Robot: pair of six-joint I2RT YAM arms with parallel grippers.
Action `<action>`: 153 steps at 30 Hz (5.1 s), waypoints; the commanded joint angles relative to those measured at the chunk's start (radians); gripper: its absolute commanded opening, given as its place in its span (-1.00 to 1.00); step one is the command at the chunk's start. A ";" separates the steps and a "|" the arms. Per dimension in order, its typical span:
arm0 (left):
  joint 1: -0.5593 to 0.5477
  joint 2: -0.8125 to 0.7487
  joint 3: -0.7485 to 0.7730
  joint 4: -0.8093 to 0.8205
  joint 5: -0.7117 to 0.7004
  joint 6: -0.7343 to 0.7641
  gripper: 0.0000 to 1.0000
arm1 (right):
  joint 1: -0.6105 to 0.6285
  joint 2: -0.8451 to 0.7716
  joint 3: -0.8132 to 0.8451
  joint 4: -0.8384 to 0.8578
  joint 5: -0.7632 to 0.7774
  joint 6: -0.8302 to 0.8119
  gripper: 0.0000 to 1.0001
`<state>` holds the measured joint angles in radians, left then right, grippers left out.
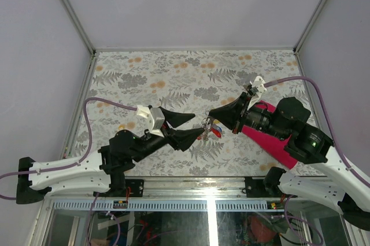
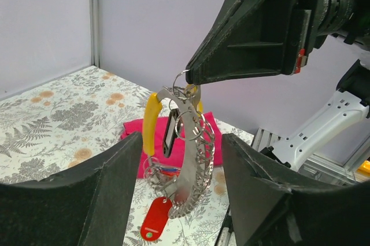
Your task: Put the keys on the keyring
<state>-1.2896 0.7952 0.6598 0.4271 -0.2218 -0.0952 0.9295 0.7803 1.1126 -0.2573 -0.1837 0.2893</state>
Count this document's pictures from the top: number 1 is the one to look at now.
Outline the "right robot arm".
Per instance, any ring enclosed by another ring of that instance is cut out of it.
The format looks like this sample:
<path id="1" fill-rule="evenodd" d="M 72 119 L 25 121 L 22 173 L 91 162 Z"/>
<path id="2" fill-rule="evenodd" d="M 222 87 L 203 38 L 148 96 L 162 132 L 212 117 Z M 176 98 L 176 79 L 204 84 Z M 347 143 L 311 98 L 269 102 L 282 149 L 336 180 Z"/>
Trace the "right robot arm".
<path id="1" fill-rule="evenodd" d="M 249 127 L 287 141 L 283 150 L 290 157 L 321 171 L 335 183 L 320 185 L 272 167 L 263 180 L 265 193 L 304 197 L 336 211 L 359 229 L 369 230 L 369 187 L 349 172 L 333 140 L 307 123 L 310 111 L 294 97 L 281 99 L 273 112 L 250 107 L 250 101 L 243 92 L 234 102 L 210 110 L 209 116 L 235 134 Z"/>

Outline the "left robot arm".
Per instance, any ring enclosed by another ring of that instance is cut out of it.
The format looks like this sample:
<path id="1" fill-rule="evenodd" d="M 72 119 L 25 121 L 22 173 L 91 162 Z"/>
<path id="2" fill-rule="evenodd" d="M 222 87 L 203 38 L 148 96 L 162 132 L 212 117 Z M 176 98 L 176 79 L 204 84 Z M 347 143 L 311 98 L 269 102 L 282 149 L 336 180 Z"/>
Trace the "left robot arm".
<path id="1" fill-rule="evenodd" d="M 178 128 L 193 119 L 193 113 L 141 105 L 136 113 L 148 122 L 142 136 L 120 130 L 106 146 L 83 157 L 48 162 L 20 159 L 16 203 L 32 204 L 45 197 L 69 194 L 128 198 L 132 188 L 125 181 L 126 171 L 166 145 L 184 152 L 204 133 L 203 128 Z"/>

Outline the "key bunch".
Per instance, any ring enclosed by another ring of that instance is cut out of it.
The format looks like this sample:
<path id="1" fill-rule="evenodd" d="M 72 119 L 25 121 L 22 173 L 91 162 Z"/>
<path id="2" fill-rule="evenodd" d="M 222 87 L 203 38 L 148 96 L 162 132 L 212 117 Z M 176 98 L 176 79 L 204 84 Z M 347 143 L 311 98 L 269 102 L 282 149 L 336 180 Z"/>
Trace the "key bunch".
<path id="1" fill-rule="evenodd" d="M 222 129 L 215 123 L 215 119 L 209 115 L 209 111 L 205 112 L 205 117 L 202 119 L 201 127 L 204 129 L 203 133 L 197 140 L 207 141 L 210 134 L 215 135 L 217 138 L 222 137 Z"/>

